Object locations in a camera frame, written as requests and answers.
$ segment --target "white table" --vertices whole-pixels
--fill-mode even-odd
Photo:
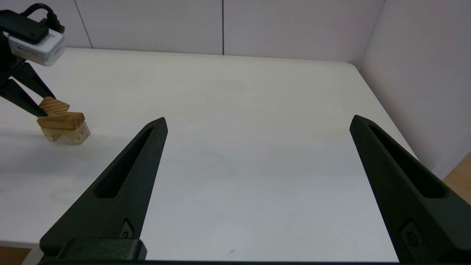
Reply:
[[[353,115],[410,148],[354,66],[68,49],[34,68],[92,135],[50,143],[35,117],[0,100],[0,240],[39,242],[164,116],[141,235],[148,259],[397,261],[349,133]]]

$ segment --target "wooden block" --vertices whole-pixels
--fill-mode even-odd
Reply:
[[[81,144],[90,135],[82,112],[67,112],[69,105],[51,97],[45,97],[39,104],[47,117],[38,117],[38,124],[48,141],[55,141],[61,135]]]
[[[72,139],[76,144],[83,143],[86,140],[86,138],[90,135],[90,130],[88,129],[86,122],[83,122],[75,130],[50,129],[50,128],[41,128],[41,130],[49,141],[55,141],[61,135],[64,135]]]
[[[60,116],[39,117],[41,128],[75,130],[85,120],[82,112],[66,112]]]
[[[39,107],[49,116],[54,116],[66,113],[69,110],[70,105],[52,97],[45,97],[39,104]]]

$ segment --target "black cable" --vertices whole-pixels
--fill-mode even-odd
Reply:
[[[36,4],[31,5],[23,13],[20,13],[20,15],[27,17],[38,9],[45,9],[48,12],[48,14],[54,15],[54,11],[52,11],[52,9],[49,6],[45,4],[41,4],[41,3],[36,3]]]
[[[54,14],[54,11],[52,11],[52,9],[45,4],[41,4],[41,3],[33,4],[30,7],[28,7],[28,9],[26,9],[23,13],[20,13],[20,15],[27,17],[38,9],[44,9],[48,12],[48,14],[46,15],[47,19],[46,21],[44,21],[44,24],[48,28],[54,31],[57,31],[59,33],[64,33],[65,28],[64,26],[60,24],[59,20],[57,19],[57,15]]]

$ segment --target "wall seam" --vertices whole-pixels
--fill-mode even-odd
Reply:
[[[378,18],[376,19],[376,23],[374,24],[374,28],[373,28],[373,30],[371,31],[370,39],[368,40],[368,44],[366,45],[365,51],[363,52],[363,56],[361,57],[360,63],[358,64],[357,70],[358,70],[359,72],[360,72],[361,66],[363,65],[363,61],[365,60],[366,54],[367,54],[367,52],[368,52],[368,49],[370,48],[371,39],[373,39],[374,32],[376,31],[376,27],[378,26],[378,21],[380,21],[380,17],[381,17],[381,14],[382,14],[383,10],[384,10],[384,6],[386,5],[386,1],[387,1],[387,0],[384,0],[383,6],[381,6],[380,14],[378,15]]]
[[[83,21],[82,14],[80,14],[80,10],[79,10],[79,6],[77,5],[77,1],[73,0],[73,2],[75,3],[75,7],[77,8],[77,12],[79,13],[79,17],[80,17],[80,20],[82,21],[83,28],[85,29],[85,33],[86,33],[87,38],[90,42],[90,47],[93,49],[93,44],[91,44],[91,39],[90,39],[90,36],[88,34],[87,27],[85,26],[85,23]]]

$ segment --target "small screw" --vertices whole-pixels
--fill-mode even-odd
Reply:
[[[409,242],[409,245],[412,247],[416,247],[419,244],[419,241],[413,232],[407,233],[407,242]]]

